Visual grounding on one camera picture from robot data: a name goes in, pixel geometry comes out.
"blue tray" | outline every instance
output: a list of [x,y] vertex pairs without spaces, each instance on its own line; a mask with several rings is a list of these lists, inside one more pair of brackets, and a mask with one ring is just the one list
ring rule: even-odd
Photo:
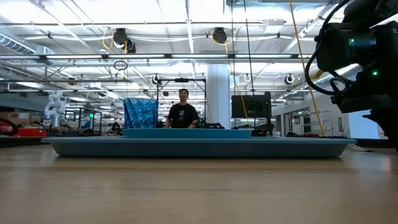
[[45,138],[61,156],[77,157],[338,157],[351,139]]
[[138,128],[124,129],[125,138],[146,139],[248,139],[250,130],[190,129],[190,128]]

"person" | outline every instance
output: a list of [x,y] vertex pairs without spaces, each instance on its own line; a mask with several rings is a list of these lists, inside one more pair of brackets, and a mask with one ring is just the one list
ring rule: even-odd
[[178,96],[180,102],[171,107],[165,128],[196,128],[199,116],[196,109],[187,103],[188,90],[179,90]]

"white pillar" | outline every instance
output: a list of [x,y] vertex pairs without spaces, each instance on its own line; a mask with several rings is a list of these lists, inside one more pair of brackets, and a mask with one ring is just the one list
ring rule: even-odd
[[231,96],[229,90],[229,66],[207,65],[207,110],[210,123],[220,123],[231,128]]

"table surface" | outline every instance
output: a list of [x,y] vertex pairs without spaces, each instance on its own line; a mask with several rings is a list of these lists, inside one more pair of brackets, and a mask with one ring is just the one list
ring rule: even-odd
[[1,223],[397,223],[394,150],[336,159],[88,159],[0,149]]

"black t-shirt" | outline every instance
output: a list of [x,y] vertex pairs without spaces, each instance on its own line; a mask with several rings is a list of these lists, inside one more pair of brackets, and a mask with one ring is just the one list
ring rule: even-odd
[[199,119],[199,116],[192,105],[177,103],[171,107],[168,119],[172,121],[172,128],[187,128],[193,120]]

